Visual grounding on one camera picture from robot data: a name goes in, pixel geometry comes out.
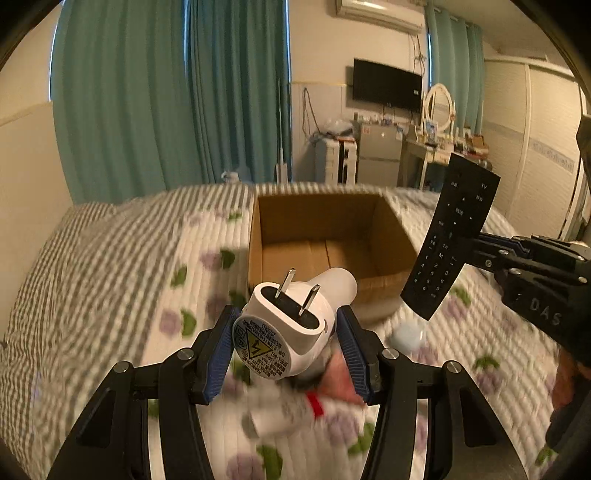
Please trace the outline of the person right hand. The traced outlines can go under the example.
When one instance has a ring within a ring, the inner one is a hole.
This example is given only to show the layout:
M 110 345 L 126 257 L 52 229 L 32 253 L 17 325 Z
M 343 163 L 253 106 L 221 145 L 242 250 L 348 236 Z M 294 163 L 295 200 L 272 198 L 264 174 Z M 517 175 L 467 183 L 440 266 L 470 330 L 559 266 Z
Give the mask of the person right hand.
M 590 379 L 591 370 L 576 361 L 564 348 L 560 348 L 555 383 L 551 393 L 554 410 L 560 410 L 568 405 L 575 393 L 575 379 L 584 377 Z

